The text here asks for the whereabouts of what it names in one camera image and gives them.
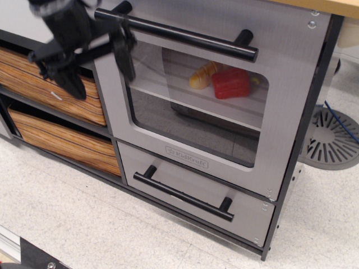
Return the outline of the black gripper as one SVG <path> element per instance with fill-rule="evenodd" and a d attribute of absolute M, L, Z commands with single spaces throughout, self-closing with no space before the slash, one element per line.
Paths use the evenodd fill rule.
<path fill-rule="evenodd" d="M 136 78 L 131 51 L 137 40 L 126 22 L 93 20 L 87 5 L 31 5 L 54 39 L 29 54 L 41 73 L 75 99 L 85 100 L 86 90 L 76 66 L 110 52 L 126 81 Z"/>

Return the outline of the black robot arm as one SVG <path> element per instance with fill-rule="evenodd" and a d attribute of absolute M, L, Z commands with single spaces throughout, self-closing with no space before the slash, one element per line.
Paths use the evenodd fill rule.
<path fill-rule="evenodd" d="M 55 81 L 74 98 L 84 100 L 86 90 L 78 67 L 109 53 L 114 54 L 125 79 L 135 79 L 131 50 L 136 39 L 126 21 L 93 20 L 84 1 L 30 1 L 29 7 L 53 34 L 53 40 L 28 55 L 44 79 Z"/>

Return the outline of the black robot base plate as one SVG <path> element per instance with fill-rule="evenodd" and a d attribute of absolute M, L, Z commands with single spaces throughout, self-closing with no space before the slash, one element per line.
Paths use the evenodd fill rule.
<path fill-rule="evenodd" d="M 21 262 L 1 262 L 1 268 L 70 268 L 22 237 L 20 243 Z"/>

